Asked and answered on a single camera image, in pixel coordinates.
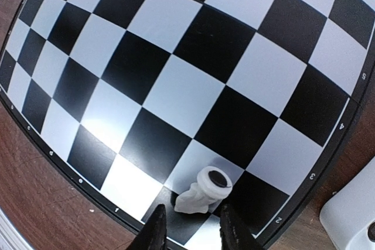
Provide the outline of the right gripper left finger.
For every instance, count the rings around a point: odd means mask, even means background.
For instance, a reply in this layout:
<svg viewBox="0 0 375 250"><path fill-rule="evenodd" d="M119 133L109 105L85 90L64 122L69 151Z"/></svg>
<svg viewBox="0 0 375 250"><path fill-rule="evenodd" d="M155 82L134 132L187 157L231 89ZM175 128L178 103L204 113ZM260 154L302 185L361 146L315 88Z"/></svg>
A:
<svg viewBox="0 0 375 250"><path fill-rule="evenodd" d="M127 250L167 249L166 209L158 204Z"/></svg>

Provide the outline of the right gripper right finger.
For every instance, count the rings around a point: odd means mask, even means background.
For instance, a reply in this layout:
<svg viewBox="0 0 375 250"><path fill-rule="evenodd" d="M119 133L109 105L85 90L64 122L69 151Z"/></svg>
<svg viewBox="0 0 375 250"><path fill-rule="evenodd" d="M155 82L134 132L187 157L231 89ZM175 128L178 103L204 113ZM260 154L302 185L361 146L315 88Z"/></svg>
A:
<svg viewBox="0 0 375 250"><path fill-rule="evenodd" d="M220 238L222 249L263 250L264 248L253 237L250 229L235 212L225 204L220 211Z"/></svg>

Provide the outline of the white chess knight piece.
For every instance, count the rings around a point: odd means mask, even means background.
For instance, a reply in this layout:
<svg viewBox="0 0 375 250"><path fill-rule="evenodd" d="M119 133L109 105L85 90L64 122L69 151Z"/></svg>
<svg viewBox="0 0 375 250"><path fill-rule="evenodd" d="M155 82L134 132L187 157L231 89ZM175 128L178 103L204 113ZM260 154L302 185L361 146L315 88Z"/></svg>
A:
<svg viewBox="0 0 375 250"><path fill-rule="evenodd" d="M206 166L198 174L189 190L178 195L174 211L184 214L208 212L210 205L229 196L233 189L231 179L224 171Z"/></svg>

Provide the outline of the black white chessboard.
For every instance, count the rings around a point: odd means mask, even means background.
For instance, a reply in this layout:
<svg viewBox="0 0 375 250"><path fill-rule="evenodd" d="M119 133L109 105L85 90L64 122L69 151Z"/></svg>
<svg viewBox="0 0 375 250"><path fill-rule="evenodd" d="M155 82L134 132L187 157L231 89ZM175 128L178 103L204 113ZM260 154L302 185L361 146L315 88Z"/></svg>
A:
<svg viewBox="0 0 375 250"><path fill-rule="evenodd" d="M220 247L231 205L263 246L343 146L374 68L374 0L23 0L1 100L36 146L135 230ZM174 211L206 166L230 194Z"/></svg>

